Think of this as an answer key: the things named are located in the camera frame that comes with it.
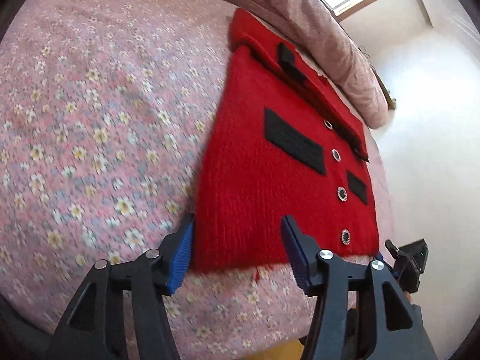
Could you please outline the red knit cardigan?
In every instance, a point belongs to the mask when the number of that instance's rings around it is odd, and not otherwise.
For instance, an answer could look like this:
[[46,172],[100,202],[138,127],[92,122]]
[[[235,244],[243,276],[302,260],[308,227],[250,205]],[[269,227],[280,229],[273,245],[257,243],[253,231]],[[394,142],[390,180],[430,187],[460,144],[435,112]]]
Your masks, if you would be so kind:
[[192,267],[285,263],[292,216],[339,256],[374,255],[379,230],[361,121],[288,41],[238,9],[199,172]]

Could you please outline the wooden bedside shelf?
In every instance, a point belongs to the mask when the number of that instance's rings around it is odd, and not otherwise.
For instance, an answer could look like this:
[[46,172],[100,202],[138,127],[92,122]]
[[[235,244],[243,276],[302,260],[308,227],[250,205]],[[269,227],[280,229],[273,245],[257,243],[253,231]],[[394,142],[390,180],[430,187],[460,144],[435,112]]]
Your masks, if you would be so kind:
[[397,108],[397,102],[372,64],[369,64],[368,85],[373,92],[377,113],[385,114]]

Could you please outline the pink floral bed sheet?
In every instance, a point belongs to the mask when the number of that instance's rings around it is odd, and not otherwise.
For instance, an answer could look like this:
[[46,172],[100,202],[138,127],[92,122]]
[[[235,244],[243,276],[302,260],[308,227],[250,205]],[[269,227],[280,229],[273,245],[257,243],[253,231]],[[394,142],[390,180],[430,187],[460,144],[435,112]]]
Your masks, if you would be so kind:
[[26,0],[1,40],[1,296],[55,330],[91,266],[193,205],[223,92],[226,0]]

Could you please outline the pink rolled duvet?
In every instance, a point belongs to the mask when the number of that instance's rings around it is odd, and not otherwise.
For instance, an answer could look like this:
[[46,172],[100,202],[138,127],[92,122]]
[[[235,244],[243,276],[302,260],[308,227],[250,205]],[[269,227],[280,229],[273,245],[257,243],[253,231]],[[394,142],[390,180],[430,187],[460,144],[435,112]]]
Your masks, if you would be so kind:
[[304,47],[356,108],[366,125],[389,121],[374,68],[320,0],[226,0],[244,8]]

